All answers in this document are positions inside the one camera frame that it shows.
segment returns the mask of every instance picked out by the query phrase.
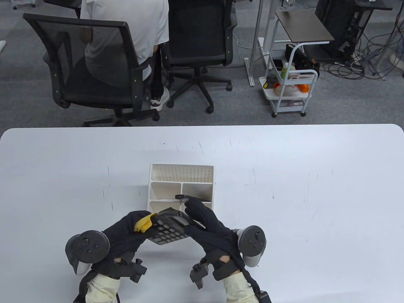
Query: black glove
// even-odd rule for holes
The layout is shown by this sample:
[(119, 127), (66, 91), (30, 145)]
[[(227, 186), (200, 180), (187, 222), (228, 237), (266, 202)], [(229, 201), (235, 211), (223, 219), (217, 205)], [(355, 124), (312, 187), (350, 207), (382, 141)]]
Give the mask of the black glove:
[[(238, 269), (244, 268), (243, 259), (238, 249), (238, 237), (235, 232), (225, 227), (216, 217), (213, 210), (206, 207), (200, 199), (189, 197), (185, 202), (185, 212), (191, 219), (200, 222), (206, 230), (188, 225), (185, 233), (194, 239), (208, 254), (217, 249), (228, 254), (235, 262)], [(221, 266), (219, 262), (213, 262), (213, 267), (217, 269)]]
[(156, 231), (149, 230), (145, 233), (135, 232), (135, 224), (145, 216), (150, 215), (146, 210), (132, 211), (108, 227), (103, 233), (109, 240), (109, 253), (100, 262), (94, 263), (91, 269), (113, 279), (131, 277), (133, 275), (132, 263), (139, 246)]

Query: floor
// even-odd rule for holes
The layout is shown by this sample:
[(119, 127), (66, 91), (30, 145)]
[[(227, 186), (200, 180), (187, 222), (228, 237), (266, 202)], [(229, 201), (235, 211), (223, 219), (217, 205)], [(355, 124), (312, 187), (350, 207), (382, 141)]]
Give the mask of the floor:
[[(316, 4), (316, 0), (297, 1), (305, 5)], [(394, 10), (376, 12), (366, 29), (368, 36), (391, 31), (400, 1), (384, 0)], [(238, 26), (234, 34), (240, 45), (252, 45), (257, 7), (257, 0), (239, 0), (236, 3)], [(0, 135), (15, 127), (76, 127), (81, 126), (84, 120), (109, 114), (110, 110), (76, 105), (63, 109), (53, 102), (49, 70), (42, 61), (45, 48), (22, 19), (23, 12), (75, 16), (69, 9), (44, 4), (42, 0), (37, 0), (36, 8), (25, 6), (18, 10), (13, 10), (8, 0), (0, 0), (0, 40), (7, 41), (0, 54)], [(160, 121), (143, 120), (138, 125), (394, 123), (404, 127), (404, 79), (399, 69), (390, 73), (387, 81), (344, 80), (323, 72), (304, 118), (298, 114), (283, 114), (274, 119), (262, 91), (258, 86), (249, 86), (245, 68), (240, 67), (250, 52), (235, 44), (231, 66), (236, 67), (209, 69), (210, 74), (228, 77), (233, 81), (232, 92), (226, 91), (225, 86), (208, 84), (215, 102), (213, 114), (205, 113), (207, 102), (199, 89), (194, 88), (179, 98), (174, 108), (164, 107), (160, 112)], [(260, 59), (254, 64), (256, 83), (258, 77), (264, 74)], [(180, 84), (180, 81), (176, 81), (174, 90)]]

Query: person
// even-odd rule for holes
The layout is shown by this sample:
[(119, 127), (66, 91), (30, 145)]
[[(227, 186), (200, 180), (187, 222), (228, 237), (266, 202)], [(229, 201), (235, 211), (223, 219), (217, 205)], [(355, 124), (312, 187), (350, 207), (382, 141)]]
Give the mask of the person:
[[(126, 21), (132, 36), (138, 63), (152, 58), (143, 70), (143, 81), (149, 84), (151, 109), (160, 111), (170, 99), (163, 86), (159, 45), (169, 40), (168, 0), (82, 0), (81, 19)], [(116, 28), (82, 27), (80, 39), (86, 43), (88, 71), (98, 80), (114, 86), (130, 86), (128, 64), (122, 37)]]
[[(215, 249), (217, 239), (221, 243), (230, 247), (231, 250), (240, 251), (237, 246), (237, 240), (234, 238), (234, 232), (221, 223), (214, 212), (207, 208), (200, 199), (191, 197), (185, 203), (185, 212), (195, 221), (205, 226), (202, 231), (196, 227), (189, 226), (186, 233), (193, 238), (206, 253)], [(96, 276), (87, 284), (87, 293), (85, 295), (86, 303), (113, 303), (116, 300), (117, 292), (120, 286), (120, 278), (111, 276), (111, 269), (122, 263), (120, 256), (127, 250), (136, 252), (140, 245), (150, 235), (146, 233), (135, 232), (135, 224), (141, 218), (150, 215), (147, 211), (134, 211), (126, 215), (120, 221), (107, 228), (103, 233), (110, 242), (110, 251), (103, 260), (93, 264), (91, 269), (96, 272)], [(224, 254), (217, 262), (213, 263), (215, 270), (231, 261), (228, 254)], [(226, 303), (258, 303), (253, 288), (247, 282), (242, 272), (243, 266), (230, 273), (222, 279), (225, 292)]]

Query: black mesh chair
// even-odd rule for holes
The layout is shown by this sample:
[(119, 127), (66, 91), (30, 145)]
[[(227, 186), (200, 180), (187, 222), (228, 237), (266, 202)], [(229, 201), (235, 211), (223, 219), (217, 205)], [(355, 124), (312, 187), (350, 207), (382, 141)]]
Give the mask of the black mesh chair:
[(44, 0), (45, 3), (73, 9), (80, 19), (81, 0)]
[[(226, 83), (232, 90), (230, 79), (202, 75), (206, 66), (233, 61), (233, 28), (237, 25), (233, 0), (168, 0), (170, 5), (170, 41), (162, 45), (164, 67), (173, 77), (188, 80), (167, 103), (174, 106), (175, 99), (193, 85), (198, 85), (209, 102), (206, 112), (214, 110), (213, 101), (204, 82)], [(173, 71), (174, 67), (191, 67), (194, 75)]]
[[(153, 117), (156, 109), (142, 111), (146, 83), (139, 65), (129, 27), (121, 21), (98, 21), (24, 14), (45, 45), (44, 61), (52, 79), (55, 103), (71, 103), (113, 109), (114, 116), (86, 121), (84, 126), (107, 124), (131, 126), (129, 120)], [(91, 43), (88, 41), (90, 30)], [(123, 109), (132, 112), (123, 113)]]

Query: desk organizer compartment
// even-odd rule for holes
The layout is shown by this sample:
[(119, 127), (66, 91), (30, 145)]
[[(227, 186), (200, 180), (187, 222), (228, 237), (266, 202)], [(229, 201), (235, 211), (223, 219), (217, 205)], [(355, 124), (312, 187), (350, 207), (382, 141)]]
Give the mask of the desk organizer compartment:
[(204, 204), (212, 209), (213, 185), (213, 166), (152, 164), (147, 209), (152, 213), (168, 207), (184, 211), (184, 203), (175, 199), (178, 194), (210, 200)]

